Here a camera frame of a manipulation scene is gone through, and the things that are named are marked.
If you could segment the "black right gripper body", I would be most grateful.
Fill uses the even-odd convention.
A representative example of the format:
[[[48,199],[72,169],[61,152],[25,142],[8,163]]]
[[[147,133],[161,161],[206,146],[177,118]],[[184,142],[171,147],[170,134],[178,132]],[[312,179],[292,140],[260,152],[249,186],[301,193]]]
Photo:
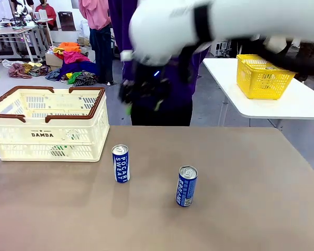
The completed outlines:
[[[133,62],[134,92],[169,92],[170,80],[165,77],[166,66],[144,65],[138,61]]]

